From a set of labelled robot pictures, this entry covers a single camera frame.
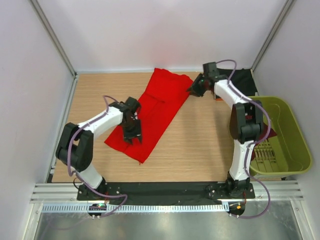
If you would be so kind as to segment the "bright red t-shirt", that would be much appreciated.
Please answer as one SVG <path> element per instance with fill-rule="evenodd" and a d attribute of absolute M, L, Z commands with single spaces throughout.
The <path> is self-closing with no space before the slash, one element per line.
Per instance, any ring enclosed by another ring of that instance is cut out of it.
<path fill-rule="evenodd" d="M 133 140 L 133 144 L 126 143 L 120 126 L 111 132 L 104 143 L 141 164 L 144 163 L 189 97 L 187 89 L 192 83 L 191 78 L 185 74 L 155 68 L 138 100 L 141 104 L 138 118 L 141 121 L 142 143 L 138 140 Z"/>

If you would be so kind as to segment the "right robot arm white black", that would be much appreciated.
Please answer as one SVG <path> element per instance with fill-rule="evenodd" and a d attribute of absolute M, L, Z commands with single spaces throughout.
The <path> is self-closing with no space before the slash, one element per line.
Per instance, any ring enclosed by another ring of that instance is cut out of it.
<path fill-rule="evenodd" d="M 239 198 L 250 188 L 250 158 L 264 131 L 264 109 L 259 101 L 238 90 L 230 76 L 220 74 L 216 62 L 203 64 L 203 73 L 187 89 L 196 97 L 202 97 L 207 91 L 220 97 L 231 109 L 229 132 L 234 150 L 224 189 L 229 197 Z"/>

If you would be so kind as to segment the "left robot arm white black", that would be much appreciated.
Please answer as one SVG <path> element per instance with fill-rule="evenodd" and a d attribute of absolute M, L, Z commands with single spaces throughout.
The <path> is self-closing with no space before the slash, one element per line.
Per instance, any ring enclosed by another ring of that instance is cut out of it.
<path fill-rule="evenodd" d="M 118 126 L 126 144 L 132 145 L 134 140 L 142 143 L 140 109 L 138 100 L 128 97 L 124 102 L 107 103 L 105 110 L 89 120 L 78 124 L 69 122 L 64 126 L 55 157 L 67 166 L 69 176 L 76 175 L 83 182 L 93 199 L 101 200 L 106 194 L 106 181 L 92 163 L 94 141 Z"/>

